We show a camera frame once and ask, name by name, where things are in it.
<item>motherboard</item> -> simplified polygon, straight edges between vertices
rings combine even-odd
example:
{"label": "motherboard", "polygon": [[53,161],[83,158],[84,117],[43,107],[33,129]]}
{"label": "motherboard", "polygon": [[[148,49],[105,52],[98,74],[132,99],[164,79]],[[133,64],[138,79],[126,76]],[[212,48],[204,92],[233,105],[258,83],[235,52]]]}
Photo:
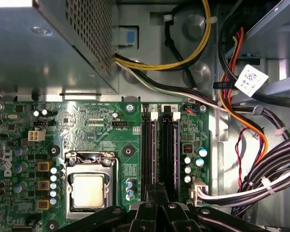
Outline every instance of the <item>motherboard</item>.
{"label": "motherboard", "polygon": [[0,232],[54,232],[165,183],[209,183],[208,111],[195,104],[0,102]]}

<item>barcode label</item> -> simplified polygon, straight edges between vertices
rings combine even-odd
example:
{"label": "barcode label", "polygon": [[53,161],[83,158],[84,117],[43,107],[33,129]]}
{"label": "barcode label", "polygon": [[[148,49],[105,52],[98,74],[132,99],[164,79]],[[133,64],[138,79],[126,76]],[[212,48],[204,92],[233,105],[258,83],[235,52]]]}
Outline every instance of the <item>barcode label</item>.
{"label": "barcode label", "polygon": [[269,78],[251,65],[246,65],[239,75],[235,86],[248,96],[252,96]]}

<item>ventilation grille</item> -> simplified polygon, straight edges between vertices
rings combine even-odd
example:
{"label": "ventilation grille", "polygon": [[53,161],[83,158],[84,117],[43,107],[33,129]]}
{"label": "ventilation grille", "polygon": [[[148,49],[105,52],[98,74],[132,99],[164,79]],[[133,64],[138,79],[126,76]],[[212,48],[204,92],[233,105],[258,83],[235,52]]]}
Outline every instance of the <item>ventilation grille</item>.
{"label": "ventilation grille", "polygon": [[111,75],[112,0],[66,0],[66,18]]}

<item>green circuit board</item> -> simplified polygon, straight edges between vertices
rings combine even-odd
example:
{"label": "green circuit board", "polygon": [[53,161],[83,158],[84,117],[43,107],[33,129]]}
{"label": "green circuit board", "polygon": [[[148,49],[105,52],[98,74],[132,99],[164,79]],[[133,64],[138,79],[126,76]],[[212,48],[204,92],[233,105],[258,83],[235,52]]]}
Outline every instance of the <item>green circuit board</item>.
{"label": "green circuit board", "polygon": [[[210,150],[208,111],[189,113],[183,103],[175,104],[181,112],[179,196],[181,202],[187,203],[190,183],[185,183],[185,176],[201,178],[210,184],[210,155],[203,157],[203,167],[195,165],[200,148]],[[41,114],[44,109],[47,110],[45,116]],[[161,117],[161,103],[157,110]],[[54,205],[49,204],[51,189],[39,188],[41,181],[50,178],[49,170],[39,170],[40,164],[41,167],[48,164],[49,168],[63,165],[64,154],[69,151],[114,153],[119,160],[118,175],[114,171],[112,177],[116,191],[114,202],[129,210],[131,204],[140,201],[141,111],[140,102],[0,102],[0,182],[5,183],[2,187],[4,194],[0,196],[0,232],[10,232],[12,228],[22,228],[26,232],[52,232],[75,221],[65,217],[65,176],[57,186]],[[29,141],[29,131],[42,132],[42,137],[45,133],[45,138]],[[192,145],[192,150],[184,152],[184,145]],[[54,157],[52,148],[55,146],[60,148],[60,153]],[[125,154],[127,146],[132,154]],[[16,155],[20,148],[22,154]],[[190,164],[184,164],[187,156],[191,158]],[[187,166],[191,167],[190,174],[185,173]],[[134,195],[127,198],[128,180],[133,182]],[[41,209],[41,200],[48,202],[49,209]]]}

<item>cable tie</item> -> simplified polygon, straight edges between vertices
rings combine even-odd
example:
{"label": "cable tie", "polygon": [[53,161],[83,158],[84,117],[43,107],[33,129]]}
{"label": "cable tie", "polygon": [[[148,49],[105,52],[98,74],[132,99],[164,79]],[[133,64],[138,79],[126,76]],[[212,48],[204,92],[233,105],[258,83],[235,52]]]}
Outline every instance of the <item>cable tie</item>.
{"label": "cable tie", "polygon": [[217,17],[216,16],[212,16],[209,19],[204,20],[205,23],[210,23],[210,24],[214,24],[217,23]]}
{"label": "cable tie", "polygon": [[262,177],[261,178],[261,183],[263,184],[264,187],[266,187],[266,189],[268,190],[268,192],[273,195],[275,192],[273,191],[272,187],[271,187],[271,181],[266,178],[266,177]]}
{"label": "cable tie", "polygon": [[276,130],[274,131],[274,135],[275,135],[275,136],[281,136],[281,135],[284,133],[284,131],[285,131],[286,129],[287,129],[286,127],[282,127],[282,128],[276,129]]}
{"label": "cable tie", "polygon": [[173,15],[171,15],[171,14],[165,14],[164,16],[163,16],[163,22],[168,22],[168,21],[173,21]]}

